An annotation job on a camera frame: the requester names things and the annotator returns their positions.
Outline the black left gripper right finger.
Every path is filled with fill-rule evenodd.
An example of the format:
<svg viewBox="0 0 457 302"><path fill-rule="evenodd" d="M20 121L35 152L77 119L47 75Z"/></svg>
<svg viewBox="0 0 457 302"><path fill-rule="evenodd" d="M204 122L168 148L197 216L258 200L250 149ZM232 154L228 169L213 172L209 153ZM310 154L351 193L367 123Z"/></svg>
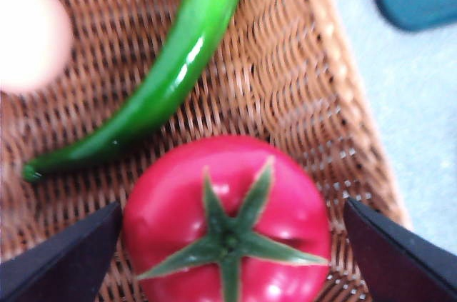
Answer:
<svg viewBox="0 0 457 302"><path fill-rule="evenodd" d="M348 198L353 255L374 301L455 301L456 255Z"/></svg>

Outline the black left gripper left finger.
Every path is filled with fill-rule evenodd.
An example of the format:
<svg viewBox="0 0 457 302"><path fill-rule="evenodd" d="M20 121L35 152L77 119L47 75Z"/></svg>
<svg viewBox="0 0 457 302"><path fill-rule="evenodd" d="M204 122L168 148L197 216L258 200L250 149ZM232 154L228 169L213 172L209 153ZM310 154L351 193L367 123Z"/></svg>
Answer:
<svg viewBox="0 0 457 302"><path fill-rule="evenodd" d="M121 224L121 206L113 202L2 263L1 300L94 301Z"/></svg>

